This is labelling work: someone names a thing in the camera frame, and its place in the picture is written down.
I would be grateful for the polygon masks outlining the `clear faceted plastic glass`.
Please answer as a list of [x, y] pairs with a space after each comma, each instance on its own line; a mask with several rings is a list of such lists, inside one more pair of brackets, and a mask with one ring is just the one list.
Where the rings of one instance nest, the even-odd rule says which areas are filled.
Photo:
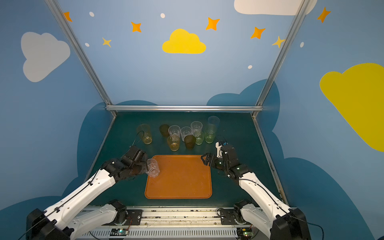
[[160, 174], [160, 167], [155, 159], [147, 160], [147, 175], [151, 178], [156, 178]]

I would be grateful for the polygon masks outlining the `brown textured glass front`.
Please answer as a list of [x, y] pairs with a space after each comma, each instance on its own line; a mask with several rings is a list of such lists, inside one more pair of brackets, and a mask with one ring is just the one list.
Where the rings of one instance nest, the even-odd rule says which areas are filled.
[[193, 135], [187, 135], [184, 138], [184, 143], [188, 150], [192, 150], [196, 144], [196, 137]]

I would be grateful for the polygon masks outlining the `short yellow plastic glass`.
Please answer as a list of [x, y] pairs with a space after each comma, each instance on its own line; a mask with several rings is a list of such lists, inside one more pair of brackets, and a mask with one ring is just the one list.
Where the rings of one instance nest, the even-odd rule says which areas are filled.
[[171, 151], [176, 152], [180, 148], [180, 137], [177, 134], [170, 135], [167, 143]]

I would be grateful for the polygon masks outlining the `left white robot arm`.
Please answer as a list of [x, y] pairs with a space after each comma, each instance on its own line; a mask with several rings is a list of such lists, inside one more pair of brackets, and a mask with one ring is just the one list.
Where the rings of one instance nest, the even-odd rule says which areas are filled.
[[90, 202], [101, 193], [128, 178], [148, 171], [148, 155], [136, 146], [119, 159], [110, 159], [80, 187], [44, 211], [33, 210], [28, 214], [27, 240], [75, 240], [79, 236], [104, 224], [124, 225], [129, 221], [127, 208], [117, 200], [78, 218]]

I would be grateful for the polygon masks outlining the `orange plastic tray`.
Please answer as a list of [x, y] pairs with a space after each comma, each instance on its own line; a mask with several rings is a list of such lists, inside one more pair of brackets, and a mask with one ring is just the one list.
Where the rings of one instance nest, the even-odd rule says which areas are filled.
[[208, 199], [213, 194], [211, 168], [199, 155], [157, 155], [160, 173], [147, 178], [150, 200]]

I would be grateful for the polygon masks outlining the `short green glass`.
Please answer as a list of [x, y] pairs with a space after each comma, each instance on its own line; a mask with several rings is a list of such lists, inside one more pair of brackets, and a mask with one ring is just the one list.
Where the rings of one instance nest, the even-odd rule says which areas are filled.
[[203, 131], [194, 132], [194, 136], [196, 138], [196, 145], [201, 145], [204, 142], [205, 134]]

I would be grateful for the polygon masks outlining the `tall green glass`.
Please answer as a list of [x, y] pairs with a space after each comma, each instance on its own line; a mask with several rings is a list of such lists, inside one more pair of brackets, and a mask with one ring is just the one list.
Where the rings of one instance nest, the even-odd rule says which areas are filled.
[[214, 142], [217, 133], [217, 126], [208, 124], [205, 128], [205, 141], [207, 144]]

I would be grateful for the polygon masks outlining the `tall yellow plastic glass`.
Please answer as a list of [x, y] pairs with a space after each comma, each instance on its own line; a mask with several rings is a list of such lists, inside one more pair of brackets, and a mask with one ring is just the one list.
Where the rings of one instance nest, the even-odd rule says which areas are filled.
[[137, 132], [141, 136], [141, 140], [144, 144], [149, 145], [152, 143], [152, 133], [150, 125], [148, 124], [141, 124], [137, 127]]

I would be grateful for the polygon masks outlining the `clear ribbed glass right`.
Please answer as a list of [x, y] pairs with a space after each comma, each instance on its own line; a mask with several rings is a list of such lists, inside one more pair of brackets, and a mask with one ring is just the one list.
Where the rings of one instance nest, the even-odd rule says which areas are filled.
[[191, 123], [191, 129], [193, 130], [193, 135], [198, 137], [202, 132], [203, 124], [199, 121], [194, 121]]

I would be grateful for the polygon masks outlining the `clear ribbed glass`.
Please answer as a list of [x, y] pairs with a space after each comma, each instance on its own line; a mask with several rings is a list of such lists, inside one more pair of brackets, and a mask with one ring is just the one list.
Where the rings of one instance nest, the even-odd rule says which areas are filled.
[[180, 133], [181, 133], [182, 141], [184, 142], [186, 136], [193, 134], [193, 130], [191, 127], [182, 127]]
[[168, 128], [170, 137], [178, 137], [181, 135], [181, 128], [178, 125], [172, 125]]
[[202, 132], [203, 124], [199, 121], [194, 121], [191, 123], [191, 129], [193, 130], [193, 135], [198, 137]]

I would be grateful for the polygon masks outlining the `clear ribbed glass left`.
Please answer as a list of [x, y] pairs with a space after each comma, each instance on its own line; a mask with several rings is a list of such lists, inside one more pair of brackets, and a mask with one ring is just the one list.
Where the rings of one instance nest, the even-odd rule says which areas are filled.
[[178, 137], [181, 135], [181, 128], [178, 125], [172, 125], [168, 128], [170, 137]]

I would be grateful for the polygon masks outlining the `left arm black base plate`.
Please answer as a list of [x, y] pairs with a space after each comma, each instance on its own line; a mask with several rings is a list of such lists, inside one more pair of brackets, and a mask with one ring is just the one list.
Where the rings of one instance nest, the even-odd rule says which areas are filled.
[[111, 223], [104, 226], [138, 226], [141, 224], [142, 214], [141, 209], [121, 210]]

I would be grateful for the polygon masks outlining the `horizontal aluminium back rail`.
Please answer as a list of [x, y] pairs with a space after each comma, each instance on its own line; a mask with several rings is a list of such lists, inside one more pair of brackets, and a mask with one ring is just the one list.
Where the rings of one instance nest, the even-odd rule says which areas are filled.
[[263, 107], [107, 105], [106, 110], [116, 112], [261, 112]]

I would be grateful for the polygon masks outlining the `aluminium frame post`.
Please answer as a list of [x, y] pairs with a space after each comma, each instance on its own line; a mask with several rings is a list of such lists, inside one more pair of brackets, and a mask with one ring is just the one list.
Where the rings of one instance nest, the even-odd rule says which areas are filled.
[[272, 85], [278, 76], [278, 73], [283, 65], [283, 62], [290, 50], [291, 45], [294, 42], [294, 39], [299, 32], [299, 29], [307, 15], [307, 10], [310, 8], [310, 5], [313, 1], [310, 0], [304, 0], [300, 3], [298, 11], [292, 21], [292, 24], [288, 30], [288, 33], [286, 35], [286, 39], [283, 42], [283, 46], [280, 48], [278, 56], [276, 58], [276, 61], [272, 67], [272, 70], [267, 78], [266, 83], [264, 84], [264, 87], [258, 97], [256, 107], [259, 108], [259, 110], [252, 112], [252, 117], [255, 120], [258, 113], [263, 110], [263, 104], [268, 96], [268, 93], [270, 92]]
[[80, 41], [78, 40], [75, 32], [73, 31], [72, 27], [70, 26], [69, 21], [66, 19], [59, 2], [58, 1], [52, 1], [52, 0], [45, 0], [45, 3], [47, 4], [47, 6], [50, 9], [53, 16], [55, 17], [55, 19], [58, 22], [63, 33], [67, 37], [69, 43], [71, 44], [72, 48], [74, 49], [76, 55], [78, 56], [80, 62], [82, 63], [84, 69], [86, 70], [87, 74], [89, 75], [91, 81], [93, 82], [94, 86], [96, 87], [96, 89], [97, 89], [99, 95], [101, 96], [101, 98], [103, 99], [104, 103], [106, 104], [107, 107], [109, 105], [113, 105], [110, 97], [107, 94], [107, 91], [105, 90], [101, 80], [99, 79], [99, 77], [98, 77], [97, 73], [95, 72], [90, 60], [88, 59], [85, 51], [83, 50]]

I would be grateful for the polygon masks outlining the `right aluminium frame post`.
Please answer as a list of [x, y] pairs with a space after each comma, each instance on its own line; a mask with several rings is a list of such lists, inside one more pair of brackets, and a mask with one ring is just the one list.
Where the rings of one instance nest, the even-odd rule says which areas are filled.
[[310, 0], [304, 0], [300, 3], [298, 11], [292, 21], [292, 24], [288, 30], [288, 33], [286, 35], [286, 39], [283, 42], [283, 46], [280, 48], [278, 56], [276, 58], [276, 61], [272, 67], [272, 70], [267, 78], [266, 83], [264, 84], [264, 87], [258, 97], [256, 107], [259, 108], [259, 110], [252, 112], [252, 117], [255, 120], [258, 113], [263, 110], [263, 104], [268, 96], [268, 93], [270, 92], [272, 85], [278, 76], [278, 73], [283, 65], [283, 62], [290, 50], [291, 45], [294, 42], [294, 39], [299, 32], [299, 29], [307, 15], [307, 10], [310, 8], [310, 5], [313, 1]]

